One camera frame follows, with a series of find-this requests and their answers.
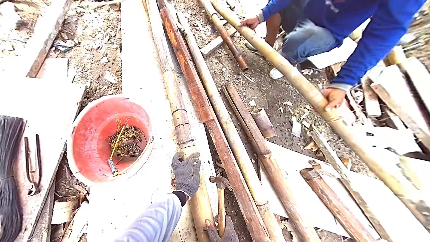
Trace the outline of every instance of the hammer head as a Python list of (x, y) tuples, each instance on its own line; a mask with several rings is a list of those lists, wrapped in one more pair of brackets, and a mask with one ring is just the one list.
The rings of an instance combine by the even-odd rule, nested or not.
[(210, 176), (209, 181), (216, 183), (216, 187), (218, 188), (224, 189), (225, 187), (227, 187), (227, 189), (229, 189), (231, 192), (233, 191), (233, 188), (231, 187), (230, 182), (225, 177)]

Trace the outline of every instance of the black broom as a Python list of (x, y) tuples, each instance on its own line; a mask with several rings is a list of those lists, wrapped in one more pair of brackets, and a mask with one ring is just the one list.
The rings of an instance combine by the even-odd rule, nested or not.
[(13, 177), (24, 120), (0, 116), (0, 242), (12, 242), (22, 227), (22, 208)]

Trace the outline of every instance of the gray work glove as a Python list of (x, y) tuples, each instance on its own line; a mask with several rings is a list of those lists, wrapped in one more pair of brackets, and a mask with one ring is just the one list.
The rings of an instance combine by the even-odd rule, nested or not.
[(218, 229), (215, 229), (213, 226), (209, 226), (209, 228), (203, 227), (203, 231), (208, 233), (211, 242), (239, 242), (231, 217), (228, 215), (225, 216), (225, 230), (222, 238), (218, 235)]
[(184, 161), (179, 161), (184, 154), (178, 152), (172, 159), (173, 173), (175, 173), (175, 187), (187, 195), (188, 199), (197, 192), (200, 185), (200, 156), (199, 152), (193, 153), (185, 158)]

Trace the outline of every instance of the black wrist cuff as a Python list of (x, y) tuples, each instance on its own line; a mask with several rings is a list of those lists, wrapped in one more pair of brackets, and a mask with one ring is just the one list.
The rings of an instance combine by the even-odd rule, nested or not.
[(179, 198), (179, 200), (181, 201), (181, 205), (184, 206), (187, 202), (187, 195), (185, 195), (185, 193), (181, 191), (173, 191), (172, 193)]

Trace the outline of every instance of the hand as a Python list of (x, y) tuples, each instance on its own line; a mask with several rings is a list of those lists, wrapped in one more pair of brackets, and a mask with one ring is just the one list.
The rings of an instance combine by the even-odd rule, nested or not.
[(330, 111), (332, 108), (337, 109), (344, 102), (346, 91), (335, 88), (327, 88), (322, 92), (322, 95), (329, 102), (326, 106), (326, 111)]
[(260, 24), (260, 20), (257, 16), (254, 18), (245, 19), (240, 22), (240, 26), (247, 25), (250, 29), (255, 29), (258, 24)]
[(239, 242), (236, 232), (234, 231), (231, 217), (228, 215), (225, 216), (225, 231), (222, 238), (218, 235), (218, 229), (216, 229), (208, 219), (206, 220), (206, 226), (207, 227), (203, 227), (203, 231), (208, 233), (210, 242)]
[(200, 185), (201, 161), (197, 159), (200, 153), (193, 153), (185, 158), (184, 161), (179, 161), (183, 156), (182, 152), (178, 152), (172, 159), (173, 173), (175, 173), (175, 187), (177, 190), (186, 192), (189, 198), (191, 198), (197, 192)]

